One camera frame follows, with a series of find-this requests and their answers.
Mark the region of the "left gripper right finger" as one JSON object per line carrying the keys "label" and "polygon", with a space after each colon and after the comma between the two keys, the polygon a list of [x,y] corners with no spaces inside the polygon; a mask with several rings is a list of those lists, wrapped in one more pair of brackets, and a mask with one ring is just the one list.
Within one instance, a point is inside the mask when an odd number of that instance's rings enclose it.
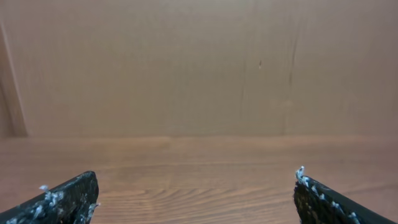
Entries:
{"label": "left gripper right finger", "polygon": [[305,175],[295,171],[294,204],[301,224],[396,224]]}

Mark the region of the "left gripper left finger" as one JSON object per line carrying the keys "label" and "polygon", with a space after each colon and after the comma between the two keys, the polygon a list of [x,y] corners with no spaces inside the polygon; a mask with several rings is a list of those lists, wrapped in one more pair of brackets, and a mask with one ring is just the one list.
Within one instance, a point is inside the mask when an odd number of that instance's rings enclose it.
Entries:
{"label": "left gripper left finger", "polygon": [[42,194],[1,213],[2,224],[89,224],[99,195],[98,180],[86,171]]}

